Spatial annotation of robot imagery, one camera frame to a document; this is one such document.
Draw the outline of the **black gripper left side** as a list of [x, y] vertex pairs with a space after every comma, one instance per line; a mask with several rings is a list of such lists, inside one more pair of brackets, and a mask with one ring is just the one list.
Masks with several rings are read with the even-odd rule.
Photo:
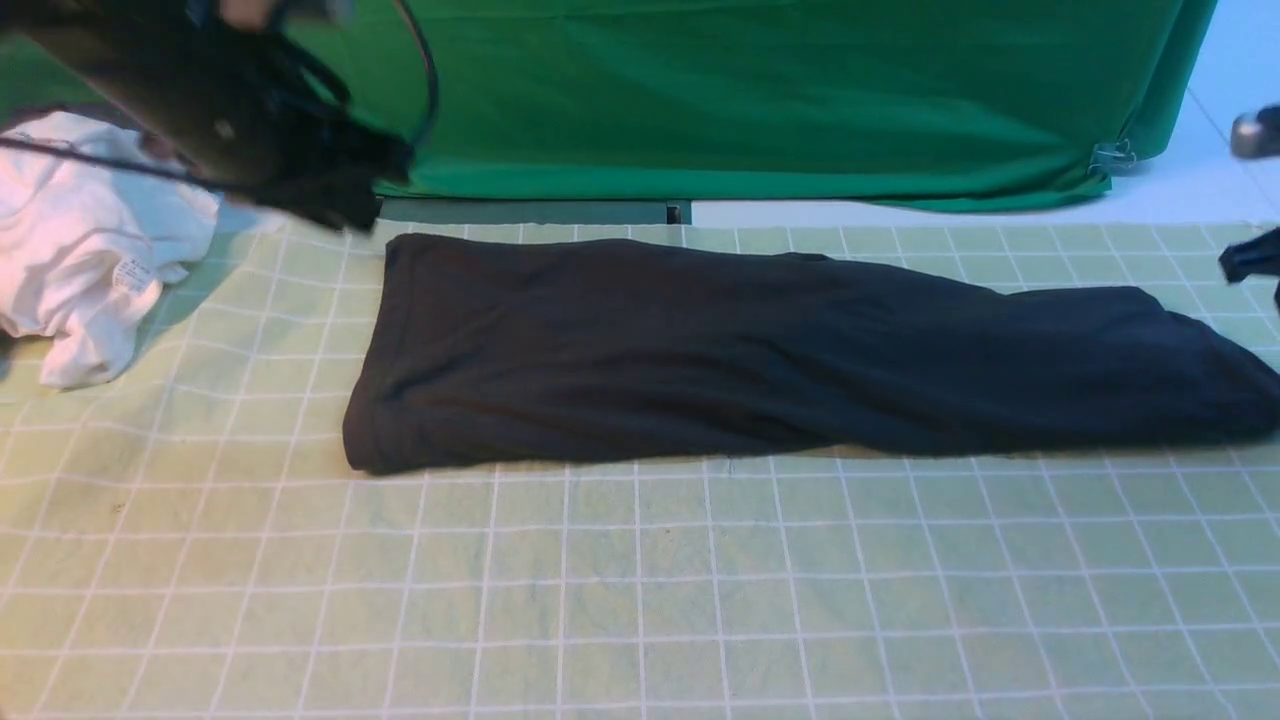
[[270, 208], [330, 231], [369, 233], [378, 223], [383, 181], [408, 178], [413, 145], [326, 102], [303, 79], [269, 81], [260, 96], [275, 161], [261, 179], [224, 179], [229, 197]]

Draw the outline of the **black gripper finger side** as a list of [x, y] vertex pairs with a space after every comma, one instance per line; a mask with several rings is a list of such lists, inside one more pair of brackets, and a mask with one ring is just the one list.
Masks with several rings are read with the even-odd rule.
[[1228, 284], [1240, 284], [1254, 275], [1277, 279], [1279, 228], [1228, 246], [1219, 255], [1219, 268]]

